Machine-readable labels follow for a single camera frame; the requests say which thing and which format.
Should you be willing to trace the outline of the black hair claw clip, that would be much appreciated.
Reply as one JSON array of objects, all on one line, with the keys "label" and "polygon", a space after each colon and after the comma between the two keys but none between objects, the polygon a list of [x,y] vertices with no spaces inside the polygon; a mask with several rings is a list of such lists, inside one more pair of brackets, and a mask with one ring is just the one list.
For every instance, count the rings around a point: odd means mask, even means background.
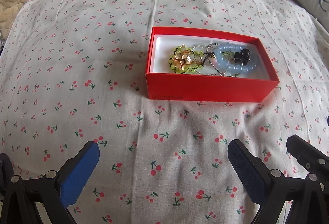
[{"label": "black hair claw clip", "polygon": [[251,53],[247,48],[236,51],[233,55],[233,63],[246,66],[251,61]]}]

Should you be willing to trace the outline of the red jewelry box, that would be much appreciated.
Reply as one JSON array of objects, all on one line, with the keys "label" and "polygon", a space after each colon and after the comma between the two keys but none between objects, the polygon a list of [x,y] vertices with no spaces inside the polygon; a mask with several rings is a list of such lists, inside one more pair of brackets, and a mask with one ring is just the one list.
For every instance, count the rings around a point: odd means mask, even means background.
[{"label": "red jewelry box", "polygon": [[[243,48],[246,66],[233,63]],[[145,75],[154,100],[260,102],[279,84],[259,38],[183,27],[153,27]]]}]

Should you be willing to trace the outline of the cherry print bedsheet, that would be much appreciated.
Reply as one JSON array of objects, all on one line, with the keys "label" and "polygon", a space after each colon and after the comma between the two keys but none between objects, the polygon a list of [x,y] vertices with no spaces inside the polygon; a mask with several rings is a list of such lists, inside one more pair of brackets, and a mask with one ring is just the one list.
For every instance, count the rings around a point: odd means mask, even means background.
[{"label": "cherry print bedsheet", "polygon": [[[280,82],[258,104],[150,100],[155,26],[259,38]],[[297,134],[327,153],[327,117],[328,32],[292,0],[32,0],[1,54],[1,151],[17,174],[41,177],[99,145],[70,207],[78,223],[250,223],[258,206],[228,143],[304,177],[285,143]]]}]

